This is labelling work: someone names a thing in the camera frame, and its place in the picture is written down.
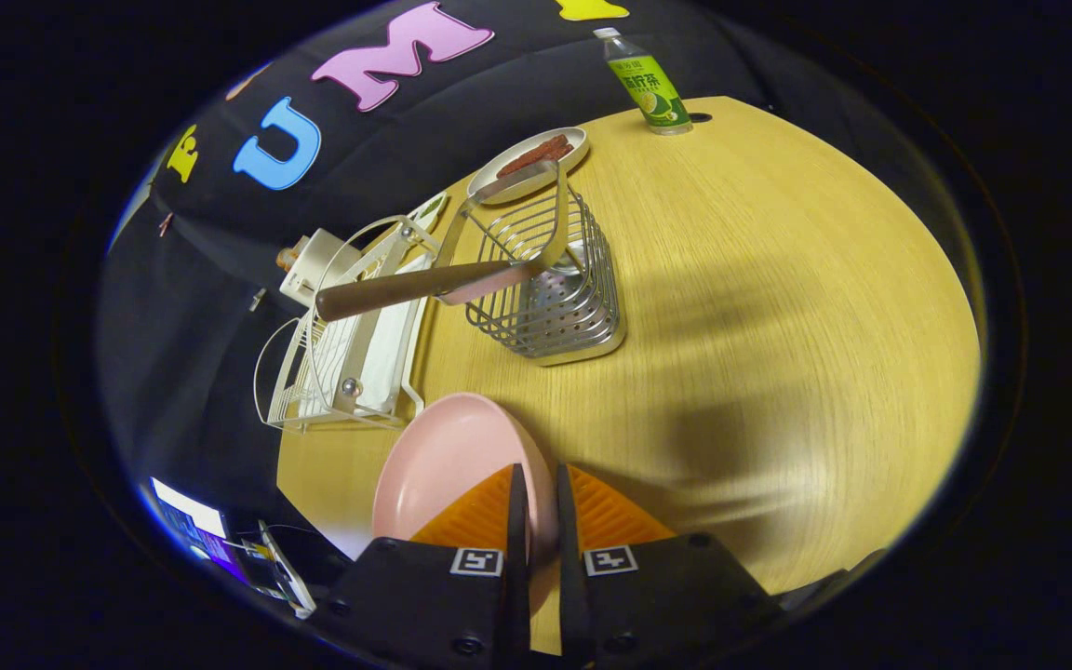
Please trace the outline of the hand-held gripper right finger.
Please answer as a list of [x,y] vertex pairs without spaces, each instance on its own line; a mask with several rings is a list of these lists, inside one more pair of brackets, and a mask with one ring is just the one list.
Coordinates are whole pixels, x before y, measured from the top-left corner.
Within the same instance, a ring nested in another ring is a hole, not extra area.
[[778,599],[714,534],[678,533],[561,463],[560,635],[574,666],[709,666],[781,623]]

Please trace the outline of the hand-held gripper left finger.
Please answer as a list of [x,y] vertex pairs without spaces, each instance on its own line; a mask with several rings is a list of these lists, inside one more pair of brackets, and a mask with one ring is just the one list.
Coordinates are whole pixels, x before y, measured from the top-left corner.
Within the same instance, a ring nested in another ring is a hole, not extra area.
[[509,666],[530,645],[528,493],[510,463],[410,540],[381,537],[330,589],[327,635],[378,666]]

